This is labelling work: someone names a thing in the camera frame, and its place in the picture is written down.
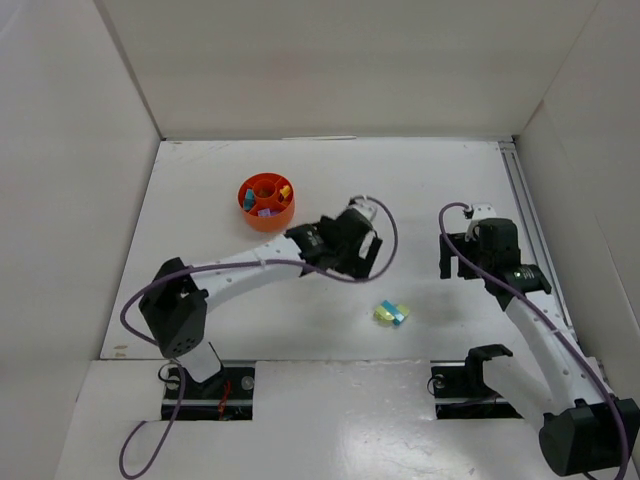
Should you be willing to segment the yellow curved lego brick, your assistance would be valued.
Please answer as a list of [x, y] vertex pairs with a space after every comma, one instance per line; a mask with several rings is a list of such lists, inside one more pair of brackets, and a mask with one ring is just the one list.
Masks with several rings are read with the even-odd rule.
[[290, 185], [284, 185], [280, 190], [280, 199], [287, 200], [292, 195], [292, 188]]

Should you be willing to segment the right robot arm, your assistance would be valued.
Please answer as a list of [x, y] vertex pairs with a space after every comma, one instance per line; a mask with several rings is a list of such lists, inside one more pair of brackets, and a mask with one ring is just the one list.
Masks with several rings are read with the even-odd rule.
[[463, 208], [469, 225], [439, 236], [440, 276], [481, 279], [516, 326], [544, 377], [538, 381], [502, 344], [470, 349], [452, 378], [449, 396], [495, 393], [534, 429], [541, 453], [558, 476], [615, 468], [627, 472], [639, 433], [639, 407], [617, 397], [591, 366], [559, 313], [552, 286], [535, 264], [521, 260], [515, 223], [487, 206]]

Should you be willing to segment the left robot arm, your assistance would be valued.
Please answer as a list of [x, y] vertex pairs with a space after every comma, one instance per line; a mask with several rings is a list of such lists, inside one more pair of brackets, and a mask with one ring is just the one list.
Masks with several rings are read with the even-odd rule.
[[221, 379], [223, 363], [204, 339], [207, 315], [235, 297], [310, 273], [368, 280], [382, 245], [374, 233], [376, 213], [373, 202], [356, 198], [335, 218], [293, 227], [209, 266], [186, 266], [178, 257], [166, 261], [139, 302], [153, 342], [195, 383]]

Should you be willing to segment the orange round divided container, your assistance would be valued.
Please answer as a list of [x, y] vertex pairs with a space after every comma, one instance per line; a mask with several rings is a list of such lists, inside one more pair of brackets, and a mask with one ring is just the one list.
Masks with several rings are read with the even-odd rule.
[[[246, 212], [243, 209], [243, 199], [247, 189], [252, 189], [262, 182], [271, 182], [275, 185], [275, 194], [269, 198], [259, 198], [255, 195], [254, 207]], [[290, 185], [292, 195], [287, 200], [281, 200], [279, 190], [284, 185]], [[271, 172], [263, 172], [246, 179], [237, 192], [237, 201], [245, 222], [255, 231], [261, 233], [275, 233], [285, 230], [293, 219], [295, 213], [295, 190], [293, 184], [283, 175]], [[270, 209], [271, 217], [261, 218], [258, 211]]]

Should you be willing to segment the blue lego brick in container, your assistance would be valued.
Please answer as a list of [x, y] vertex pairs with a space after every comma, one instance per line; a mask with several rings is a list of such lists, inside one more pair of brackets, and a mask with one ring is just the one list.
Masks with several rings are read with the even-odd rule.
[[247, 189], [243, 199], [243, 209], [249, 212], [255, 205], [255, 194], [252, 189]]

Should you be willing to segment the aluminium rail right side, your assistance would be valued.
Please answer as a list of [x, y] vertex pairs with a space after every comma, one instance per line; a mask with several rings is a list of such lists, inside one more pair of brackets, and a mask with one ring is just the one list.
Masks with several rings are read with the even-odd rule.
[[534, 262], [540, 267], [549, 280], [552, 287], [552, 294], [556, 299], [560, 315], [564, 323], [573, 329], [559, 278], [553, 265], [553, 261], [548, 249], [542, 226], [537, 215], [533, 198], [526, 182], [524, 171], [516, 149], [516, 144], [511, 141], [499, 141], [499, 152], [503, 158], [507, 176], [511, 183], [517, 209], [523, 224], [525, 236], [534, 258]]

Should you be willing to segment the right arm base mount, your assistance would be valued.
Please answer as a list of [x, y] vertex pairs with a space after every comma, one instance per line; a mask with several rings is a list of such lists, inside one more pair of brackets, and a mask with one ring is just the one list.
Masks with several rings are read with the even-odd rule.
[[484, 383], [482, 367], [496, 357], [512, 357], [501, 344], [472, 348], [464, 360], [430, 362], [427, 391], [437, 420], [521, 419], [521, 415]]

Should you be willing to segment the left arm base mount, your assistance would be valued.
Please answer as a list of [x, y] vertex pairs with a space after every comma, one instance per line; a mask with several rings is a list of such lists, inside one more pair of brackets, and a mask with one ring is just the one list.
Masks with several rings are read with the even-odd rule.
[[[197, 383], [188, 372], [184, 374], [184, 395], [176, 421], [250, 421], [253, 418], [253, 398], [256, 364], [226, 363], [221, 377]], [[179, 368], [169, 364], [158, 371], [164, 385], [160, 406], [162, 420], [170, 420], [178, 403]]]

